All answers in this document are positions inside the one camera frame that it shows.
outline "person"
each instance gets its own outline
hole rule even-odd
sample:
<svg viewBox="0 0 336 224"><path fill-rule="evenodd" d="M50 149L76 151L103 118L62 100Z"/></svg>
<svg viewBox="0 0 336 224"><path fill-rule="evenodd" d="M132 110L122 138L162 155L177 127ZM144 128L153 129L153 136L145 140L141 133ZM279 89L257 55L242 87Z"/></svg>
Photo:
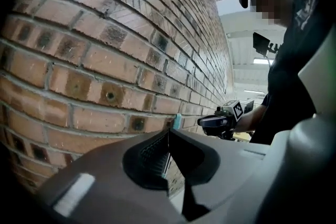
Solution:
<svg viewBox="0 0 336 224"><path fill-rule="evenodd" d="M252 10L286 27L283 44L268 73L268 94L256 109L244 114L235 132L254 131L251 143L272 143L274 136L292 129L316 112L298 77L328 34L332 21L321 12L319 0L250 0Z"/></svg>

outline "teal object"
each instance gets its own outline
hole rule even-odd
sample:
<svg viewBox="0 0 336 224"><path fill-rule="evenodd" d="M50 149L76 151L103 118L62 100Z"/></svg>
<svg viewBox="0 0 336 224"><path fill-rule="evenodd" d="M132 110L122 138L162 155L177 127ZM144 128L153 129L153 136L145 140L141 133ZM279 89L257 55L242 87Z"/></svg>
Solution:
<svg viewBox="0 0 336 224"><path fill-rule="evenodd" d="M180 129L181 128L181 121L182 121L182 116L180 113L176 114L174 124L173 124L173 129Z"/></svg>

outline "black shirt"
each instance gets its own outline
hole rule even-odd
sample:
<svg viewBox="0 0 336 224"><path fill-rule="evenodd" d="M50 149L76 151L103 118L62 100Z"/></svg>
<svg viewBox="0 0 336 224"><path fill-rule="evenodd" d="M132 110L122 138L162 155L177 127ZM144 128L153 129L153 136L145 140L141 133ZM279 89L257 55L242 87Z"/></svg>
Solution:
<svg viewBox="0 0 336 224"><path fill-rule="evenodd" d="M314 105L298 72L321 46L332 21L321 12L319 0L294 0L291 24L268 73L266 112L251 143L271 144L276 133L312 117Z"/></svg>

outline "ceiling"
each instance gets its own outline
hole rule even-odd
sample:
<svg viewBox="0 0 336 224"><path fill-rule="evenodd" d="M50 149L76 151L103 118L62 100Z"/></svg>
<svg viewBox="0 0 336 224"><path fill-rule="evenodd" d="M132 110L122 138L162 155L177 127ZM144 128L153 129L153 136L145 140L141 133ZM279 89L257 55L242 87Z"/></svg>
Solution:
<svg viewBox="0 0 336 224"><path fill-rule="evenodd" d="M249 7L243 9L238 0L219 0L217 8L233 63L235 98L241 100L243 106L252 100L257 105L261 104L267 93L269 66L253 64L254 58L262 58L253 48L253 32L263 35L273 43L282 44L285 29L262 19L260 14L251 12ZM275 55L268 54L268 57L274 58Z"/></svg>

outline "brick wall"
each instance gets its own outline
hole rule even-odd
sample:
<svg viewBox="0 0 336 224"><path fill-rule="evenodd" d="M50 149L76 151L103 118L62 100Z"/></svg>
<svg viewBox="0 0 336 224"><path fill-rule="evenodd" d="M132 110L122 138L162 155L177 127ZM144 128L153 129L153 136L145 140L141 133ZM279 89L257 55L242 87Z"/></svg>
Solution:
<svg viewBox="0 0 336 224"><path fill-rule="evenodd" d="M196 120L232 92L215 0L17 0L1 36L1 141L34 191L81 154Z"/></svg>

